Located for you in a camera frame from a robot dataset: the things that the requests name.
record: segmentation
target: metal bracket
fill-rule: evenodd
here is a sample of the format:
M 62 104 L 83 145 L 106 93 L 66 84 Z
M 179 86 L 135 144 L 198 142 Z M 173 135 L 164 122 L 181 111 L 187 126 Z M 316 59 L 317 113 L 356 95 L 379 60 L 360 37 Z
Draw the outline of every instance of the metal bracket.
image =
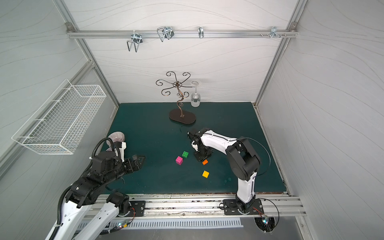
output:
M 129 41 L 129 40 L 127 41 L 128 51 L 131 51 L 132 44 L 133 44 L 133 46 L 135 47 L 135 52 L 137 52 L 139 49 L 140 43 L 143 42 L 142 37 L 141 37 L 141 35 L 139 35 L 137 33 L 133 33 L 131 35 L 131 39 L 132 39 L 131 41 Z
M 74 27 L 72 23 L 65 23 L 65 27 L 67 28 L 67 33 L 73 33 L 74 32 Z
M 166 37 L 169 40 L 169 39 L 171 39 L 175 35 L 175 33 L 173 32 L 173 29 L 172 29 L 171 26 L 159 27 L 157 29 L 157 34 L 159 35 L 161 41 L 164 41 L 164 39 Z
M 223 210 L 225 215 L 244 215 L 239 212 L 235 199 L 224 199 L 223 204 Z M 252 207 L 251 211 L 246 215 L 259 215 L 259 212 L 261 212 L 262 214 L 264 213 L 263 204 L 260 199 L 255 199 L 252 204 Z
M 144 209 L 145 209 L 145 201 L 129 201 L 131 204 L 131 207 L 135 209 L 135 215 L 133 215 L 134 211 L 130 211 L 125 217 L 142 217 L 144 216 Z
M 277 34 L 276 31 L 277 31 L 277 28 L 274 26 L 274 27 L 271 29 L 271 33 L 268 34 L 269 38 L 279 38 L 279 37 L 281 37 L 281 35 L 280 35 L 280 34 Z
M 198 30 L 199 30 L 199 38 L 203 38 L 204 37 L 204 29 L 203 29 L 203 27 L 199 27 L 198 28 Z
M 292 22 L 291 25 L 289 26 L 290 31 L 296 31 L 297 28 L 297 22 Z

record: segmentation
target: wire mesh basket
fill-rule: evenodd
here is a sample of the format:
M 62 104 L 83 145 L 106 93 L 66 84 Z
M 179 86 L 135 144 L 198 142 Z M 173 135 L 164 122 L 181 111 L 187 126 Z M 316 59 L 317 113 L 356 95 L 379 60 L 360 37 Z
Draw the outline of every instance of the wire mesh basket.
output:
M 74 153 L 106 95 L 99 85 L 69 84 L 57 91 L 59 97 L 48 99 L 13 135 L 14 141 L 38 154 Z

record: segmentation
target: aluminum rail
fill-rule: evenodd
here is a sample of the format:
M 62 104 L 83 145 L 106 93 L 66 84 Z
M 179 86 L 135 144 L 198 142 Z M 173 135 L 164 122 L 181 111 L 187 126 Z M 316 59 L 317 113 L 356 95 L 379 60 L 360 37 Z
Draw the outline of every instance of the aluminum rail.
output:
M 198 30 L 174 30 L 172 38 L 199 38 Z M 156 30 L 135 30 L 145 38 L 159 38 Z M 270 38 L 270 30 L 204 30 L 204 38 Z M 277 30 L 280 37 L 295 38 L 297 31 Z M 69 38 L 131 38 L 133 30 L 130 31 L 73 31 L 67 32 Z
M 301 16 L 301 14 L 302 14 L 302 12 L 303 12 L 303 10 L 305 8 L 305 5 L 306 5 L 307 1 L 308 0 L 298 0 L 298 2 L 296 4 L 296 7 L 295 7 L 295 9 L 293 11 L 293 14 L 291 16 L 291 19 L 288 22 L 287 29 L 294 29 L 296 31 L 298 21 L 299 21 L 300 16 Z M 262 86 L 260 88 L 260 91 L 257 94 L 257 98 L 256 98 L 256 101 L 255 101 L 256 102 L 256 104 L 255 104 L 256 107 L 259 106 L 259 104 L 260 104 L 260 102 L 261 102 L 261 100 L 263 98 L 264 92 L 265 92 L 269 82 L 271 81 L 271 78 L 272 78 L 273 74 L 275 73 L 277 65 L 279 64 L 285 49 L 288 46 L 289 40 L 290 40 L 290 38 L 286 38 L 286 39 L 282 39 L 280 41 L 279 47 L 277 48 L 275 56 L 273 57 L 271 66 L 269 67 L 268 72 L 267 72 L 267 74 L 265 76 L 265 79 L 263 81 L 263 84 L 262 84 Z
M 78 26 L 77 26 L 76 22 L 74 21 L 70 11 L 68 10 L 68 7 L 65 4 L 64 0 L 53 0 L 53 3 L 56 5 L 56 7 L 57 7 L 60 15 L 64 19 L 64 21 L 66 23 L 67 22 L 71 23 L 70 26 L 65 24 L 67 31 L 68 31 L 68 28 L 73 28 L 73 30 L 77 30 Z M 93 56 L 89 46 L 87 45 L 87 42 L 83 39 L 76 39 L 76 41 L 79 44 L 84 55 L 87 57 L 87 59 L 94 63 L 94 69 L 96 71 L 96 75 L 100 79 L 101 84 L 104 86 L 108 95 L 111 97 L 114 105 L 116 107 L 119 107 L 120 103 L 119 103 L 115 93 L 113 92 L 111 86 L 109 85 L 109 82 L 107 81 L 106 77 L 104 76 L 103 72 L 101 71 L 99 64 L 97 63 L 97 61 L 96 61 L 95 57 Z
M 144 216 L 138 217 L 140 219 L 234 217 L 224 215 L 224 211 L 219 209 L 219 204 L 224 199 L 235 199 L 235 195 L 232 194 L 137 194 L 129 197 L 132 200 L 146 201 Z M 100 195 L 84 220 L 92 219 L 107 198 L 107 194 Z M 288 194 L 257 194 L 256 198 L 271 200 L 277 206 L 281 217 L 306 216 L 299 197 L 290 197 Z M 266 215 L 278 216 L 276 207 L 270 201 L 262 200 L 262 204 Z M 255 217 L 255 215 L 236 215 L 236 217 Z

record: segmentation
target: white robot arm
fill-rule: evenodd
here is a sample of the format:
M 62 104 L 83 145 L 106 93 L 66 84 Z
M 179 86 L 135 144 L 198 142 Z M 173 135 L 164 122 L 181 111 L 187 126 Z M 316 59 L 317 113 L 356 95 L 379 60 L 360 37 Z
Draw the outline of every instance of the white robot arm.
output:
M 209 158 L 212 149 L 227 155 L 232 171 L 238 178 L 238 209 L 243 214 L 249 213 L 255 196 L 255 177 L 261 164 L 260 157 L 249 141 L 245 138 L 226 137 L 208 128 L 188 132 L 188 137 L 198 161 Z
M 106 140 L 112 144 L 112 151 L 102 151 L 96 155 L 97 149 Z M 58 220 L 46 240 L 72 239 L 81 220 L 91 209 L 99 195 L 106 190 L 107 185 L 123 175 L 138 171 L 141 168 L 145 156 L 134 155 L 132 158 L 124 159 L 125 148 L 125 142 L 113 143 L 110 138 L 99 141 L 92 153 L 90 165 L 60 197 Z M 75 239 L 96 239 L 113 218 L 118 214 L 129 213 L 130 209 L 128 195 L 120 192 L 112 193 L 100 212 L 81 230 Z

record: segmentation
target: wall hook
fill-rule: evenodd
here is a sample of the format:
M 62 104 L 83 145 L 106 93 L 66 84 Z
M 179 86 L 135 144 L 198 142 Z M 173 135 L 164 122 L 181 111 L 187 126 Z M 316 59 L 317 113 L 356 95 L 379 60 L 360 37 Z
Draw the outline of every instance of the wall hook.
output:
M 199 30 L 199 38 L 203 38 L 204 37 L 204 29 L 203 29 L 203 27 L 199 27 L 198 28 L 198 30 Z
M 166 37 L 169 40 L 175 35 L 171 26 L 159 27 L 157 29 L 157 34 L 159 35 L 161 41 L 164 41 Z
M 270 38 L 279 38 L 279 37 L 281 37 L 281 35 L 280 35 L 280 34 L 277 34 L 276 31 L 277 31 L 277 28 L 276 28 L 275 26 L 272 27 L 272 29 L 271 29 L 271 33 L 268 34 L 268 36 L 269 36 Z
M 131 51 L 132 44 L 133 44 L 133 46 L 135 47 L 135 52 L 137 52 L 137 50 L 139 49 L 140 43 L 143 42 L 142 37 L 141 37 L 141 35 L 139 35 L 137 33 L 133 33 L 131 35 L 131 39 L 132 39 L 131 41 L 129 41 L 129 40 L 127 41 L 128 51 Z

